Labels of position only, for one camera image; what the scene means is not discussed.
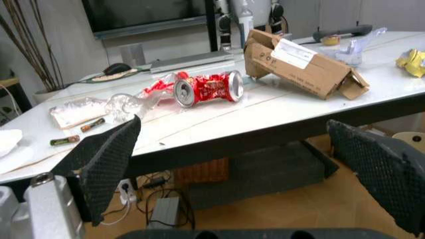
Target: white vase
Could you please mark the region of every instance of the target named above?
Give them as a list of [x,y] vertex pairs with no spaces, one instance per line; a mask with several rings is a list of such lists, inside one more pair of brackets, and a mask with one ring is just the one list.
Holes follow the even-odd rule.
[[57,94],[59,92],[60,92],[60,90],[51,91],[51,92],[47,92],[46,90],[41,90],[41,91],[37,91],[36,93],[34,93],[34,95],[32,95],[32,97],[34,98],[34,100],[37,104],[40,104],[40,103],[48,100],[50,97],[54,96],[55,94]]

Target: white tabletop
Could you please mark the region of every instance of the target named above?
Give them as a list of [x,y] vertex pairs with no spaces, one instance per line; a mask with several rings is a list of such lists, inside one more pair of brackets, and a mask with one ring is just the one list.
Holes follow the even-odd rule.
[[[341,45],[347,43],[348,39],[344,39]],[[190,109],[182,109],[173,101],[160,103],[142,120],[141,133],[133,155],[425,93],[424,79],[414,78],[395,65],[395,60],[411,48],[425,48],[424,32],[387,32],[373,40],[363,52],[363,63],[357,68],[370,84],[370,90],[352,101],[338,93],[324,101],[271,74],[253,82],[245,75],[241,54],[235,55],[234,61],[185,69],[190,75],[238,70],[244,75],[244,96],[238,103],[214,100],[197,104]],[[107,99],[116,93],[135,95],[164,74],[139,73],[108,83],[75,84],[7,123],[1,129],[20,129],[23,139],[9,155],[0,158],[0,171],[1,165],[6,161],[34,164],[1,174],[0,183],[50,171],[76,145],[50,146],[51,139],[74,134],[84,138],[115,126],[107,123],[84,134],[80,132],[79,127],[60,130],[48,113],[50,108],[87,96]]]

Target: red soda can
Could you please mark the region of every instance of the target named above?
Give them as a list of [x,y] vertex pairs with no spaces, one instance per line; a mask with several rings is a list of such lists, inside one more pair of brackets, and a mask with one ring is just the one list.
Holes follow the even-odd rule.
[[238,71],[194,77],[180,72],[178,76],[174,84],[174,96],[177,103],[185,108],[215,98],[237,102],[243,94],[242,76]]

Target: yellow crumpled paper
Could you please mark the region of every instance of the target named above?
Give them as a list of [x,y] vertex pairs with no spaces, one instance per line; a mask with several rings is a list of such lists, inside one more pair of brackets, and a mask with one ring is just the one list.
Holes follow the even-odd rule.
[[398,67],[405,68],[407,72],[422,77],[425,74],[425,52],[412,49],[403,53],[397,60]]

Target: can lid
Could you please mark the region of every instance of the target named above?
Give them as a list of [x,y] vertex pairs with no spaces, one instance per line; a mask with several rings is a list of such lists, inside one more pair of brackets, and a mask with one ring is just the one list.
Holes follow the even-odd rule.
[[195,92],[192,86],[185,80],[178,80],[174,84],[174,96],[180,106],[188,108],[195,103]]
[[243,80],[239,71],[231,71],[229,74],[229,93],[235,102],[239,101],[243,95]]

